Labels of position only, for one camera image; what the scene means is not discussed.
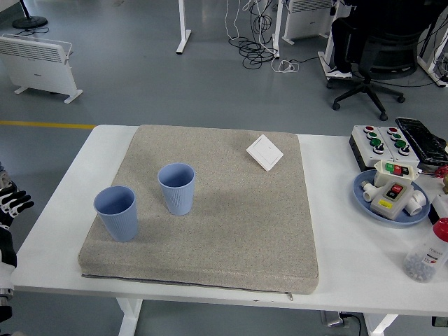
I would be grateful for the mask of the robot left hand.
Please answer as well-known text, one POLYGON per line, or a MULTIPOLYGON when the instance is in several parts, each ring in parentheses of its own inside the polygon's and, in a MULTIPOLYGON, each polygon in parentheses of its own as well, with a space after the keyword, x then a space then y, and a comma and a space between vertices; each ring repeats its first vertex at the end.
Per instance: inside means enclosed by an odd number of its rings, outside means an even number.
POLYGON ((1 297, 13 296, 14 285, 11 276, 17 267, 17 256, 10 232, 14 219, 24 210, 32 208, 34 202, 24 190, 15 185, 1 189, 1 297))

